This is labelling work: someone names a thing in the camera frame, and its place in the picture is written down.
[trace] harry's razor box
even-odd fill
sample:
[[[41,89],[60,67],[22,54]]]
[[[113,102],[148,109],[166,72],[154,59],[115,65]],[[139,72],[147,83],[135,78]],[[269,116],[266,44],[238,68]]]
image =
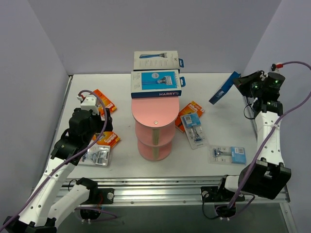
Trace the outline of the harry's razor box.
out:
[[[131,96],[133,99],[181,96],[181,87],[185,84],[178,69],[133,71]]]
[[[184,61],[178,58],[177,51],[135,51],[134,71],[180,69]]]

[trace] blue razor box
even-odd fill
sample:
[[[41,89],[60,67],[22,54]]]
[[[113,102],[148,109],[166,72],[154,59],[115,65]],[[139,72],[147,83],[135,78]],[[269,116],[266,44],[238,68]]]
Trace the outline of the blue razor box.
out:
[[[131,96],[136,98],[155,98],[181,96],[185,86],[184,77],[174,70],[133,71],[131,73]]]
[[[215,104],[218,100],[220,100],[232,87],[233,79],[237,79],[241,76],[238,72],[233,72],[230,77],[220,86],[219,90],[210,98],[209,102],[211,104]]]

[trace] orange razor package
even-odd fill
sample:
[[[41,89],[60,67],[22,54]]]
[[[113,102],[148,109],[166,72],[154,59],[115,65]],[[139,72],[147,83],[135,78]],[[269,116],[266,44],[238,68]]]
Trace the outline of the orange razor package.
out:
[[[95,134],[92,140],[95,140],[98,134]],[[113,148],[120,141],[119,136],[117,136],[114,132],[104,132],[102,137],[97,142],[98,145],[110,146]]]
[[[109,108],[110,113],[113,113],[114,111],[116,111],[117,107],[114,105],[114,103],[111,102],[110,99],[108,99],[100,90],[97,89],[94,91],[94,93],[102,99],[106,108]],[[98,109],[101,115],[103,116],[104,115],[103,107],[100,105]]]
[[[181,122],[181,119],[180,117],[183,116],[183,115],[186,115],[186,114],[191,114],[191,113],[197,113],[198,116],[200,117],[203,112],[205,110],[199,105],[197,104],[196,102],[192,101],[191,103],[187,104],[186,107],[184,107],[178,114],[178,117],[177,119],[175,120],[175,126],[176,128],[184,133],[185,132],[185,128],[183,126],[183,123]]]

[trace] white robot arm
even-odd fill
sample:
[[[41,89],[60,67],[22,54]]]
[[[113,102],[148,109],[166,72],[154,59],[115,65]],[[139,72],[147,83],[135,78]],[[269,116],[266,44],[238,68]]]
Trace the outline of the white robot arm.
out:
[[[100,190],[97,183],[81,178],[70,192],[53,204],[64,181],[84,155],[81,152],[89,147],[94,134],[112,131],[110,112],[108,109],[104,110],[103,121],[96,96],[78,96],[78,99],[81,101],[81,108],[74,110],[69,128],[55,143],[47,167],[33,191],[34,197],[32,195],[17,217],[8,217],[5,221],[4,227],[9,233],[54,233],[78,205],[86,201],[98,203]]]
[[[215,196],[220,201],[231,200],[227,206],[216,207],[219,216],[235,214],[231,208],[239,195],[276,198],[291,177],[280,149],[280,123],[284,115],[282,103],[277,99],[284,81],[285,77],[276,69],[267,74],[257,71],[232,80],[244,97],[254,99],[251,108],[257,127],[257,153],[239,176],[226,175],[221,179]]]

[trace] blue label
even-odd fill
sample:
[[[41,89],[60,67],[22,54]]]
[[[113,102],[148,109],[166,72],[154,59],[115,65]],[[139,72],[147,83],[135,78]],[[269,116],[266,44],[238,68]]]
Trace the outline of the blue label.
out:
[[[185,77],[179,77],[179,79],[180,79],[181,87],[184,87],[186,85]]]
[[[174,71],[143,72],[141,74],[142,90],[159,90],[177,88]]]
[[[243,147],[231,147],[233,164],[246,164],[245,149]]]
[[[187,128],[201,125],[201,122],[200,122],[200,119],[197,113],[187,114],[187,115],[182,116],[181,118],[184,124],[187,126]]]
[[[179,67],[182,67],[182,68],[185,67],[184,66],[184,60],[180,59],[180,58],[178,60],[179,60]]]

